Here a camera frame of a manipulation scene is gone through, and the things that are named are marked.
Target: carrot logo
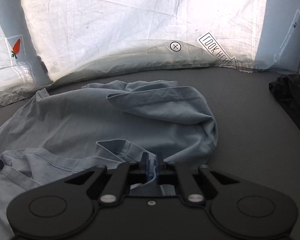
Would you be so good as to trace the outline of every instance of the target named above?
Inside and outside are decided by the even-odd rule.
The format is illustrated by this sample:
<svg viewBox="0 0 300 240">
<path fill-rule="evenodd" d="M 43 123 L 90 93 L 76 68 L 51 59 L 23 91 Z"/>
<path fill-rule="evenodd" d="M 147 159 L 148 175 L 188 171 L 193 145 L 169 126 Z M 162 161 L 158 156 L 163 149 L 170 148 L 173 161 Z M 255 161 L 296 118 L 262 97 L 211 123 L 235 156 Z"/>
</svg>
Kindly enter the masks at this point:
<svg viewBox="0 0 300 240">
<path fill-rule="evenodd" d="M 11 51 L 11 53 L 12 53 L 11 57 L 15 57 L 16 59 L 18 59 L 17 54 L 19 54 L 19 52 L 20 52 L 20 42 L 21 42 L 21 40 L 18 39 L 16 44 L 14 44 L 12 51 Z"/>
</svg>

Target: gray surface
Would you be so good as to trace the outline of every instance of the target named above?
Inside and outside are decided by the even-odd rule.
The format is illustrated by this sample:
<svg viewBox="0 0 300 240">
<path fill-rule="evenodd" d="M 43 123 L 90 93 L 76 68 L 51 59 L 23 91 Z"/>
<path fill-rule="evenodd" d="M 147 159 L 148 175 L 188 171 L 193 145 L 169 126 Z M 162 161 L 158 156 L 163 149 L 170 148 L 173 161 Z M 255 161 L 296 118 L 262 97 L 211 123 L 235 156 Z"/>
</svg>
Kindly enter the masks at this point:
<svg viewBox="0 0 300 240">
<path fill-rule="evenodd" d="M 71 84 L 50 94 L 113 80 L 176 80 L 201 92 L 217 119 L 219 142 L 209 163 L 215 168 L 292 197 L 299 218 L 291 234 L 300 240 L 300 131 L 274 100 L 268 84 L 277 73 L 205 68 L 131 73 Z M 0 109 L 0 126 L 28 99 Z"/>
</svg>

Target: white fabric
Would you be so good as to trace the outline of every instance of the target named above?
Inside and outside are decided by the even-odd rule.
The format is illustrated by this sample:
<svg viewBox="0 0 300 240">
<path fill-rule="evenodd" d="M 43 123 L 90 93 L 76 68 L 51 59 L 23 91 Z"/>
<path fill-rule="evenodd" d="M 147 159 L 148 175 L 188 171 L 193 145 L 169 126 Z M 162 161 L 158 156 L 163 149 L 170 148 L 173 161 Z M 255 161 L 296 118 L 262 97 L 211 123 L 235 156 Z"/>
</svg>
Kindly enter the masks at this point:
<svg viewBox="0 0 300 240">
<path fill-rule="evenodd" d="M 299 58 L 300 0 L 0 0 L 0 107 L 51 83 L 208 66 L 296 73 Z"/>
</svg>

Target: bolt head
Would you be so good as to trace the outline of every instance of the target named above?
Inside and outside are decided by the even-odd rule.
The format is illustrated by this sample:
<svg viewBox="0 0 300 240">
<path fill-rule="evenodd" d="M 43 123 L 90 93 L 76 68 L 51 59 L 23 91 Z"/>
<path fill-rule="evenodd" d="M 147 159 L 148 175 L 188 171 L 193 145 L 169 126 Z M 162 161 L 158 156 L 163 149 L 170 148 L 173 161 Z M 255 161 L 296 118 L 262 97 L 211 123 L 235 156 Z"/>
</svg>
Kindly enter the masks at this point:
<svg viewBox="0 0 300 240">
<path fill-rule="evenodd" d="M 117 200 L 115 195 L 106 194 L 101 196 L 100 200 L 104 203 L 113 203 Z"/>
<path fill-rule="evenodd" d="M 188 200 L 193 203 L 198 203 L 204 200 L 204 197 L 200 194 L 191 194 L 188 196 Z"/>
<path fill-rule="evenodd" d="M 157 204 L 157 202 L 156 202 L 155 200 L 149 200 L 149 201 L 147 202 L 147 204 L 148 204 L 149 206 L 154 206 L 154 205 Z"/>
</svg>

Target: look here sign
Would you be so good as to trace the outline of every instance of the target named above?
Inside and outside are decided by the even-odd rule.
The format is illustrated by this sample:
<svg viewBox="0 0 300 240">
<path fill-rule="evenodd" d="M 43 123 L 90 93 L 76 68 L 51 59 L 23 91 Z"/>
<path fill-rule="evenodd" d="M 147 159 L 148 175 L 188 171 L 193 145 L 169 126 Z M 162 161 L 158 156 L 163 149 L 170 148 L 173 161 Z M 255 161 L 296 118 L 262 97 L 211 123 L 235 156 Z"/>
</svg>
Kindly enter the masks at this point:
<svg viewBox="0 0 300 240">
<path fill-rule="evenodd" d="M 197 41 L 204 46 L 211 55 L 215 56 L 222 63 L 222 66 L 236 67 L 234 57 L 231 59 L 210 33 L 207 33 L 206 35 L 197 39 Z"/>
</svg>

